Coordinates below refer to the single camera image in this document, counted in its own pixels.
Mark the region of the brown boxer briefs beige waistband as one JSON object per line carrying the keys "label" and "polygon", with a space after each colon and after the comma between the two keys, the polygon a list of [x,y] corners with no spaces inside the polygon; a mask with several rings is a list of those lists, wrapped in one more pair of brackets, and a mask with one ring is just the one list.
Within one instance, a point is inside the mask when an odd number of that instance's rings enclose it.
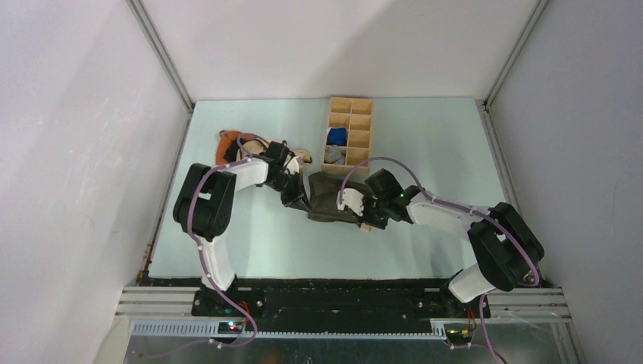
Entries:
{"label": "brown boxer briefs beige waistband", "polygon": [[351,211],[337,208],[337,195],[343,179],[323,171],[309,175],[309,201],[311,211],[307,218],[321,223],[342,222],[362,227],[360,217]]}

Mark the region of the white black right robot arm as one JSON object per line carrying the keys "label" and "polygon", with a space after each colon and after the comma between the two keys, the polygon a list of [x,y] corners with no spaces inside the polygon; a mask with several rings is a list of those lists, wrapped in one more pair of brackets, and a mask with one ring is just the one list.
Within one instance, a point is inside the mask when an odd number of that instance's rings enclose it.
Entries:
{"label": "white black right robot arm", "polygon": [[467,312],[472,300],[493,290],[518,287],[544,258],[544,248],[517,210],[506,202],[491,208],[460,205],[411,185],[402,188],[381,169],[365,180],[369,195],[354,200],[342,194],[343,206],[362,220],[384,229],[390,220],[437,228],[469,242],[475,264],[458,271],[441,296],[443,311],[452,317]]}

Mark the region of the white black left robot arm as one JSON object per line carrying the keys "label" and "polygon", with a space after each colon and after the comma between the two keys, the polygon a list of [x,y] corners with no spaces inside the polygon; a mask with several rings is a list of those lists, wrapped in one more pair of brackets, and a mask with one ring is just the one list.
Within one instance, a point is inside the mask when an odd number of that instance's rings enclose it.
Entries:
{"label": "white black left robot arm", "polygon": [[240,305],[239,294],[229,288],[236,274],[224,241],[235,193],[247,187],[267,186],[280,193],[284,207],[310,212],[303,183],[304,164],[285,143],[271,142],[264,152],[234,162],[190,166],[174,205],[173,219],[196,243],[202,282],[215,290],[210,305],[220,315],[232,315]]}

